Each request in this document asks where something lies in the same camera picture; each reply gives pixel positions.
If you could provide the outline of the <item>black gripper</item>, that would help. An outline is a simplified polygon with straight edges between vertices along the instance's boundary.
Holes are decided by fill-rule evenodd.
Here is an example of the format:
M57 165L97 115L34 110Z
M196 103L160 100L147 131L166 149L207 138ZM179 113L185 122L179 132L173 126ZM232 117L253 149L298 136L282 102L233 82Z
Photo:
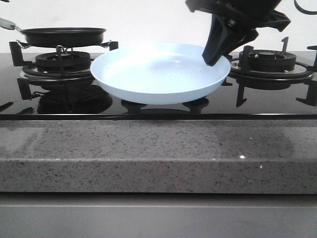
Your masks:
M211 13L211 28L202 57L207 65L214 66L222 55L226 56L238 47L258 37L255 28L270 27L282 32L291 20L276 11L279 0L187 0L191 12ZM228 18L241 27L226 26L222 18Z

